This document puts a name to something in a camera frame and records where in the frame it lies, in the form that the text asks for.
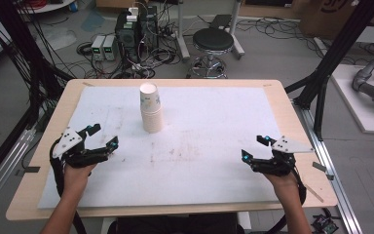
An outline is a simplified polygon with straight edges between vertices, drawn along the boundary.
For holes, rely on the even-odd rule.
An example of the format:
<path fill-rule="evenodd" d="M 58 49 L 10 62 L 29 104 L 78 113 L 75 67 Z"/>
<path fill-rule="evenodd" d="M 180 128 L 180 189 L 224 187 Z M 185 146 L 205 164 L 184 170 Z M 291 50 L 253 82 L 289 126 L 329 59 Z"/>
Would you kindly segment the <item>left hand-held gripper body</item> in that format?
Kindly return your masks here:
<path fill-rule="evenodd" d="M 84 168 L 106 161 L 108 155 L 101 154 L 101 148 L 85 148 L 85 140 L 81 139 L 79 132 L 67 127 L 51 152 L 51 158 L 64 161 L 73 168 Z"/>

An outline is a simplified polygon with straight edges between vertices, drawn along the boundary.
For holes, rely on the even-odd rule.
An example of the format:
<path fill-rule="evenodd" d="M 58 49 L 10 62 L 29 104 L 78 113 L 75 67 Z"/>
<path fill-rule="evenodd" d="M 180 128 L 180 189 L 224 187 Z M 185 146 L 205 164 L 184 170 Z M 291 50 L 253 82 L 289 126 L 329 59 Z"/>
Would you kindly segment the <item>single printed paper cup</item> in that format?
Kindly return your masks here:
<path fill-rule="evenodd" d="M 156 112 L 161 108 L 158 87 L 153 83 L 143 83 L 139 87 L 140 109 L 144 112 Z"/>

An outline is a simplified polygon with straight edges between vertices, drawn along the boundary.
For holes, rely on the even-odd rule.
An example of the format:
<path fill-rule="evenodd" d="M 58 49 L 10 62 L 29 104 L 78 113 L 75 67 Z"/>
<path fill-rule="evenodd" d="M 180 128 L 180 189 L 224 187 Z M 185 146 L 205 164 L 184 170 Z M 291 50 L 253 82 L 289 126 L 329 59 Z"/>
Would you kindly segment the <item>person's left hand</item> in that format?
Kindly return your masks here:
<path fill-rule="evenodd" d="M 84 168 L 73 168 L 66 165 L 64 168 L 63 193 L 65 195 L 82 195 L 94 168 L 95 165 L 89 165 Z"/>

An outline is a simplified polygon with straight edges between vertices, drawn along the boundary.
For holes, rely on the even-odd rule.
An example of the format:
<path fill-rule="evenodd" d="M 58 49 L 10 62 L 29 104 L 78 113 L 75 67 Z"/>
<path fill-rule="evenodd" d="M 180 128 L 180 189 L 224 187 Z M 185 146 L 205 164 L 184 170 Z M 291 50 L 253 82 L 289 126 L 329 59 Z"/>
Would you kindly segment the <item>person's right hand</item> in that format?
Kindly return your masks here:
<path fill-rule="evenodd" d="M 279 199 L 299 197 L 298 184 L 294 175 L 266 175 L 266 179 L 272 183 Z"/>

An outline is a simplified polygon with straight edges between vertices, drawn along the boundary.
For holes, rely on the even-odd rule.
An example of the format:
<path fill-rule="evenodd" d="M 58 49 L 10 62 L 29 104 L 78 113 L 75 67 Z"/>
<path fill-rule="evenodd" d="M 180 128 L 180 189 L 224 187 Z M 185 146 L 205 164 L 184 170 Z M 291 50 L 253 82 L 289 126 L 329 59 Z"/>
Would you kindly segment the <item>white foam mat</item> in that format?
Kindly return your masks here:
<path fill-rule="evenodd" d="M 98 164 L 80 202 L 83 208 L 273 202 L 271 183 L 243 162 L 242 153 L 272 156 L 258 136 L 281 137 L 261 88 L 160 87 L 164 126 L 142 127 L 137 87 L 87 87 L 69 125 L 99 124 L 89 149 L 112 137 L 119 147 Z"/>

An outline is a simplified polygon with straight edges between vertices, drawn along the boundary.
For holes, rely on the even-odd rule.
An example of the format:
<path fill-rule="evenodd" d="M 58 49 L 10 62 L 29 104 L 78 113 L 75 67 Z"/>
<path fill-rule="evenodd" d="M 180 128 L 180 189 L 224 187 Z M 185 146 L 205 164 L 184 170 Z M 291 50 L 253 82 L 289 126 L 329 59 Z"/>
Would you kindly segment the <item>thin wooden stick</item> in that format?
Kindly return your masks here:
<path fill-rule="evenodd" d="M 313 195 L 315 196 L 321 203 L 324 202 L 323 198 L 321 198 L 317 193 L 316 191 L 311 187 L 309 186 L 308 184 L 304 184 L 304 186 L 306 187 L 306 189 Z"/>

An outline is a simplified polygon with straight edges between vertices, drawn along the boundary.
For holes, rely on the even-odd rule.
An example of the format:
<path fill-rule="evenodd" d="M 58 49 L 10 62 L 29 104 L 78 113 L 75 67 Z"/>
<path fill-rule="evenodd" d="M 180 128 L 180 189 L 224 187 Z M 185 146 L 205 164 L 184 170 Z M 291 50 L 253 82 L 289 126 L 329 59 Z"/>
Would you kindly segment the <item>white table leg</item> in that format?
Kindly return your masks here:
<path fill-rule="evenodd" d="M 249 212 L 238 212 L 238 223 L 244 230 L 251 229 L 251 221 Z"/>

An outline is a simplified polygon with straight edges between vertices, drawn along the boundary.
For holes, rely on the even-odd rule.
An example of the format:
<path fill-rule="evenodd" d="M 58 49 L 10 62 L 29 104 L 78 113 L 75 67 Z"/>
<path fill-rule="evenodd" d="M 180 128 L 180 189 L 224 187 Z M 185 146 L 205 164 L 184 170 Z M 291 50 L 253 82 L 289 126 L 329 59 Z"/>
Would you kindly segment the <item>white board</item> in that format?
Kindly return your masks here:
<path fill-rule="evenodd" d="M 361 69 L 361 65 L 340 64 L 332 74 L 332 81 L 360 129 L 364 133 L 374 134 L 374 101 L 371 97 L 352 88 L 354 76 Z"/>

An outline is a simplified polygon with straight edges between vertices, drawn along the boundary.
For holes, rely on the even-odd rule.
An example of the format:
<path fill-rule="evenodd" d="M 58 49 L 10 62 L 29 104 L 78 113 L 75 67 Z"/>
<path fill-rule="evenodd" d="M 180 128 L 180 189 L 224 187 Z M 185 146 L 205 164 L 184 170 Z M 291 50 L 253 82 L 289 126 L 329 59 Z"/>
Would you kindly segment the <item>grey power supply unit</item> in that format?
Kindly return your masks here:
<path fill-rule="evenodd" d="M 114 60 L 117 55 L 117 43 L 114 35 L 107 35 L 103 43 L 103 51 L 106 60 Z"/>
<path fill-rule="evenodd" d="M 105 37 L 98 35 L 92 43 L 92 52 L 94 60 L 105 60 L 105 55 L 103 52 L 103 42 Z"/>

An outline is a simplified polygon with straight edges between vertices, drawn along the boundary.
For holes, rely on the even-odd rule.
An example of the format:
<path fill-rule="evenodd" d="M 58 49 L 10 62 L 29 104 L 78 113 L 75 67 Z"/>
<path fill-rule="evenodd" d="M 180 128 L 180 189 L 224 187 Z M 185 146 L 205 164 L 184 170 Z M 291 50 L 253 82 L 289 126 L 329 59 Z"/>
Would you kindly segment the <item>green circuit board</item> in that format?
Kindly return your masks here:
<path fill-rule="evenodd" d="M 323 208 L 322 214 L 314 215 L 314 219 L 312 226 L 315 229 L 315 234 L 334 234 L 339 229 L 328 208 Z"/>

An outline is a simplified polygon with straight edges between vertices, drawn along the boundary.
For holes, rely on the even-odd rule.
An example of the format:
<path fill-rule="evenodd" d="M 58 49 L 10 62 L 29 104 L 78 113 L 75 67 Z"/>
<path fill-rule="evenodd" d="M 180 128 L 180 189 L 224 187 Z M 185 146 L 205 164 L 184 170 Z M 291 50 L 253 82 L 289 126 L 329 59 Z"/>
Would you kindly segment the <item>white power adapter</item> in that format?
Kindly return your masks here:
<path fill-rule="evenodd" d="M 127 21 L 128 22 L 136 22 L 138 20 L 138 8 L 137 7 L 131 7 L 129 8 L 129 14 L 127 15 Z"/>

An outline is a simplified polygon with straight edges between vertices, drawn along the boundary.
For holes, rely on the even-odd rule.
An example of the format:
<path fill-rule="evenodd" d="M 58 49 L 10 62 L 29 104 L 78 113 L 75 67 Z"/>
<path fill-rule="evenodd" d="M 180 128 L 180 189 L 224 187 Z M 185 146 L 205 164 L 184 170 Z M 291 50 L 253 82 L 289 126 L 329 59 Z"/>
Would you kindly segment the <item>black flat pad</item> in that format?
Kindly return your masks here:
<path fill-rule="evenodd" d="M 210 23 L 209 27 L 216 29 L 225 29 L 229 25 L 231 18 L 231 15 L 216 15 Z"/>

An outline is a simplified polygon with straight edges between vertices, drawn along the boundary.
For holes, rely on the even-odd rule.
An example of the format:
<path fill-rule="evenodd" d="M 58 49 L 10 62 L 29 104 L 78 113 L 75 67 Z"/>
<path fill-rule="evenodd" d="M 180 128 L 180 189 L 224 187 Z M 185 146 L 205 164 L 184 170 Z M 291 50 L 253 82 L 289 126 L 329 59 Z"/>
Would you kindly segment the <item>cardboard box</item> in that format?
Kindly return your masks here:
<path fill-rule="evenodd" d="M 361 0 L 294 0 L 301 16 L 299 29 L 306 37 L 335 39 Z"/>

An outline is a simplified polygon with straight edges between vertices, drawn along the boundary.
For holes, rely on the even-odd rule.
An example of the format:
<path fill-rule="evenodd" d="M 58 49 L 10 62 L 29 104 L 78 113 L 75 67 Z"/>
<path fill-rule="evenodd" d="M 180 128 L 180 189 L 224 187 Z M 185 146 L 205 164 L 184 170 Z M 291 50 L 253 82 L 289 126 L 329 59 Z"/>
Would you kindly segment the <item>aluminium rail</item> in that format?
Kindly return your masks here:
<path fill-rule="evenodd" d="M 338 177 L 336 168 L 332 162 L 326 145 L 324 141 L 320 140 L 317 134 L 314 132 L 313 114 L 310 110 L 302 109 L 296 104 L 293 104 L 293 107 L 314 150 L 316 151 L 319 161 L 323 166 L 325 166 L 325 174 L 328 176 L 328 180 L 330 181 L 330 184 L 337 197 L 337 211 L 342 219 L 346 232 L 348 234 L 363 234 L 342 182 Z"/>
<path fill-rule="evenodd" d="M 3 162 L 0 164 L 0 190 L 25 154 L 35 135 L 35 129 L 24 130 L 15 142 L 10 144 L 9 151 L 4 154 Z"/>

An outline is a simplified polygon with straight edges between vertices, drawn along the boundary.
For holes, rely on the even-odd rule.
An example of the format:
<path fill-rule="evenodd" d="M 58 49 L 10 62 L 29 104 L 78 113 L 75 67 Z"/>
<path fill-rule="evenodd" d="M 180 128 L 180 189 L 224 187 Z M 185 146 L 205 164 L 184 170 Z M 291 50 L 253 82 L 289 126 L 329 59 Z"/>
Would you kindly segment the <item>black frame post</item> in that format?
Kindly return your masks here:
<path fill-rule="evenodd" d="M 38 89 L 39 86 L 42 86 L 48 98 L 59 98 L 63 87 L 57 78 L 67 81 L 70 76 L 58 70 L 45 59 L 13 0 L 0 0 L 0 22 L 25 60 L 30 63 L 30 69 L 37 72 L 31 78 L 32 87 Z"/>
<path fill-rule="evenodd" d="M 309 76 L 284 88 L 287 94 L 302 89 L 299 96 L 293 99 L 294 104 L 300 109 L 309 110 L 312 101 L 317 100 L 313 132 L 319 141 L 323 141 L 322 120 L 328 81 L 373 17 L 374 0 L 358 0 L 354 11 L 343 24 L 315 70 Z"/>

